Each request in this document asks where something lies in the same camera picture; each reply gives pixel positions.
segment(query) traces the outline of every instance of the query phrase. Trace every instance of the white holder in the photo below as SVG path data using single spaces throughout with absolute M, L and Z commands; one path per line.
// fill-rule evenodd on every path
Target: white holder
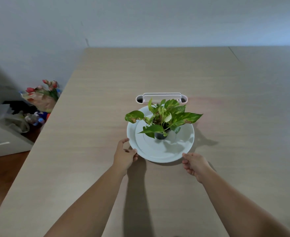
M 175 99 L 180 104 L 186 104 L 188 102 L 188 98 L 181 93 L 144 93 L 143 95 L 139 95 L 136 97 L 136 102 L 139 104 L 148 104 L 148 102 L 152 99 L 153 104 L 160 103 L 163 99 L 171 100 Z

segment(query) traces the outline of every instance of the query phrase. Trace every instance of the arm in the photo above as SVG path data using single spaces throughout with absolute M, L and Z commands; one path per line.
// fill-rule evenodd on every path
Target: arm
M 230 236 L 290 236 L 290 230 L 242 195 L 196 153 L 183 153 L 182 163 L 202 183 Z
M 121 181 L 138 157 L 135 149 L 123 149 L 123 144 L 128 140 L 119 141 L 113 165 L 62 214 L 44 237 L 102 235 Z

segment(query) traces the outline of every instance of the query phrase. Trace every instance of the left hand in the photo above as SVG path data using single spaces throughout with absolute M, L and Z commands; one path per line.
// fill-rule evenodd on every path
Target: left hand
M 137 161 L 137 158 L 139 156 L 136 149 L 123 149 L 123 144 L 127 141 L 129 141 L 128 138 L 119 141 L 113 161 L 113 166 L 119 171 L 122 171 L 124 175 L 126 175 L 127 169 L 131 166 L 133 162 Z

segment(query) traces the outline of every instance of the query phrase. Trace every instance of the white wall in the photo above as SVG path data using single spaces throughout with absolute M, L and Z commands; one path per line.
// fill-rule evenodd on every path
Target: white wall
M 0 68 L 67 83 L 83 48 L 290 45 L 290 0 L 0 0 Z

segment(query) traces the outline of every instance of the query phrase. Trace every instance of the hand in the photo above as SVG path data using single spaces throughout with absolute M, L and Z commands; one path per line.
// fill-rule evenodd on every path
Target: hand
M 197 153 L 182 153 L 182 157 L 185 158 L 182 163 L 187 172 L 195 176 L 198 182 L 202 183 L 202 175 L 205 171 L 212 170 L 208 161 Z
M 113 160 L 113 167 L 115 167 L 119 171 L 122 171 L 124 175 L 126 175 L 127 169 L 131 166 L 131 164 L 137 161 L 138 158 L 136 149 L 123 149 L 123 144 L 127 141 L 129 141 L 128 138 L 119 141 Z

